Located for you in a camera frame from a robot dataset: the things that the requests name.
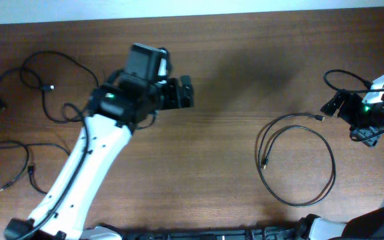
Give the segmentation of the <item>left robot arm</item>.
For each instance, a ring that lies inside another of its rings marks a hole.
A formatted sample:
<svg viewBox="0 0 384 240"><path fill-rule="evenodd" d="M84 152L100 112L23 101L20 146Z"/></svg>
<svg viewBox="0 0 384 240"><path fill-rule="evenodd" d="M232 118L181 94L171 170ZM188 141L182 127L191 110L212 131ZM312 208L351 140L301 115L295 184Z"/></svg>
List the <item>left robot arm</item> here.
<svg viewBox="0 0 384 240"><path fill-rule="evenodd" d="M89 208L109 168L140 123L158 112L193 106L191 78L170 76L170 53L135 43L124 68L114 71L79 111L83 126L58 178L26 220L12 219L5 239L121 239L114 227L85 229Z"/></svg>

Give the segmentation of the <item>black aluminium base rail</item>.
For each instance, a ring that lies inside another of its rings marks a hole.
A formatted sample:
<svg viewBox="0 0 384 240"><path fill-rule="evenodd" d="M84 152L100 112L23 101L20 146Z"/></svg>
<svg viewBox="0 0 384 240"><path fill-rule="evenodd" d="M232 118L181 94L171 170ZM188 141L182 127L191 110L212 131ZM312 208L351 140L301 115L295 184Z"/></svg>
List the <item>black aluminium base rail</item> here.
<svg viewBox="0 0 384 240"><path fill-rule="evenodd" d="M224 229L120 229L102 223L85 230L80 238L121 240L332 239L340 237L345 227L345 223L309 214L300 218L296 223Z"/></svg>

